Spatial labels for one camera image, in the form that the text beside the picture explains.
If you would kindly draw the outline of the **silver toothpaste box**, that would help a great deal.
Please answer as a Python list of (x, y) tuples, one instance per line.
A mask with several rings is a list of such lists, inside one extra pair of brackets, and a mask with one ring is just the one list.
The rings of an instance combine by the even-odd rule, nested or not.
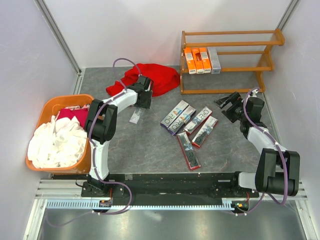
[(138, 121), (140, 120), (140, 118), (141, 118), (141, 116), (142, 116), (143, 113), (144, 113), (144, 109), (141, 108), (141, 107), (137, 107), (137, 108), (134, 110), (134, 112), (133, 112), (133, 114), (132, 114), (129, 122), (130, 122), (130, 123), (133, 123), (133, 124), (137, 124)]
[(220, 74), (221, 73), (221, 64), (218, 57), (218, 52), (215, 47), (208, 47), (208, 56), (211, 63), (211, 73)]

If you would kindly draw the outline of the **orange toothpaste box top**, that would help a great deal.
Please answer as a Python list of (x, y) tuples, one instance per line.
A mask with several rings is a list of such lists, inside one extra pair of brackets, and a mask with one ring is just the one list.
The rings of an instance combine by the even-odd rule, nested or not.
[(203, 65), (203, 71), (204, 73), (211, 73), (212, 72), (212, 66), (211, 66), (211, 60), (209, 58), (207, 49), (205, 47), (199, 48), (200, 57)]

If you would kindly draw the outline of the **orange toothpaste box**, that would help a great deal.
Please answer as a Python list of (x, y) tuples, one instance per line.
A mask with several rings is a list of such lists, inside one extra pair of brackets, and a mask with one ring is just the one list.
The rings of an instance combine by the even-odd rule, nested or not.
[(189, 74), (196, 74), (197, 69), (196, 69), (194, 58), (193, 58), (192, 50), (190, 47), (186, 47), (184, 49), (184, 56), (185, 56), (186, 63), (187, 63), (188, 73)]
[(211, 60), (209, 58), (207, 49), (205, 47), (199, 48), (200, 57), (203, 65), (203, 71), (204, 73), (211, 73), (212, 72), (212, 66), (211, 66)]

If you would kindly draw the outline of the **orange toothpaste box windowed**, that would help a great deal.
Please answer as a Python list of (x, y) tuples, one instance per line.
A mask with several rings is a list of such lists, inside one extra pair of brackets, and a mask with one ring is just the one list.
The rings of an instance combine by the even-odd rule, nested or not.
[(203, 62), (202, 62), (201, 53), (200, 53), (199, 48), (192, 48), (191, 51), (192, 51), (192, 56), (193, 56), (193, 59), (194, 59), (196, 73), (197, 74), (203, 74), (204, 73), (204, 67), (203, 67)]

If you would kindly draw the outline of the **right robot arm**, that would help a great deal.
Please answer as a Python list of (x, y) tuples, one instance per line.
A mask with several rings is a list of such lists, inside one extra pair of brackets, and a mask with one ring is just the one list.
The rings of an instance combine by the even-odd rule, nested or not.
[(270, 134), (261, 121), (265, 102), (256, 96), (257, 89), (246, 97), (234, 92), (215, 101), (232, 123), (240, 122), (240, 132), (252, 143), (260, 154), (255, 172), (236, 172), (235, 181), (229, 184), (229, 191), (235, 197), (242, 196), (247, 189), (269, 195), (296, 196), (299, 190), (300, 155), (287, 150)]

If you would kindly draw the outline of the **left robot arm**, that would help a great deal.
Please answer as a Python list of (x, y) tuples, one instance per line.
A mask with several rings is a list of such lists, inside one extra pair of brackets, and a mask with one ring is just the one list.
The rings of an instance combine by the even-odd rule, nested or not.
[(149, 109), (153, 85), (153, 80), (140, 75), (136, 83), (120, 93), (91, 102), (84, 125), (90, 143), (91, 167), (82, 185), (83, 197), (104, 197), (109, 193), (109, 145), (116, 132), (118, 113), (130, 106)]

